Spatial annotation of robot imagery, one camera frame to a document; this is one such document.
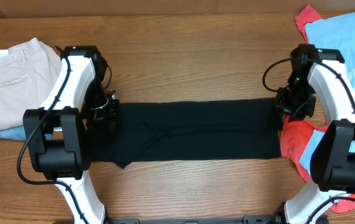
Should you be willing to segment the black t-shirt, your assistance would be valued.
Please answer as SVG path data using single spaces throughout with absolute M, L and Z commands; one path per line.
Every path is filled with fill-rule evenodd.
M 274 159 L 281 117 L 271 98 L 123 103 L 114 133 L 88 130 L 90 156 L 125 168 L 132 162 Z

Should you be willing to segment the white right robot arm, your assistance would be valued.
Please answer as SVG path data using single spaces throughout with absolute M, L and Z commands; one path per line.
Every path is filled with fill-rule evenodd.
M 339 50 L 299 44 L 287 60 L 292 73 L 276 91 L 277 111 L 290 121 L 303 120 L 320 101 L 328 129 L 311 156 L 311 179 L 270 222 L 327 223 L 327 209 L 355 194 L 355 92 Z

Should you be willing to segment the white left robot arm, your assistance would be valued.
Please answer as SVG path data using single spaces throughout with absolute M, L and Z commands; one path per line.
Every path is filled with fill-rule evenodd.
M 102 84 L 111 68 L 94 45 L 67 46 L 60 60 L 62 69 L 47 99 L 23 115 L 27 139 L 17 174 L 30 185 L 56 186 L 74 223 L 110 223 L 88 172 L 93 157 L 87 129 L 116 129 L 119 102 Z

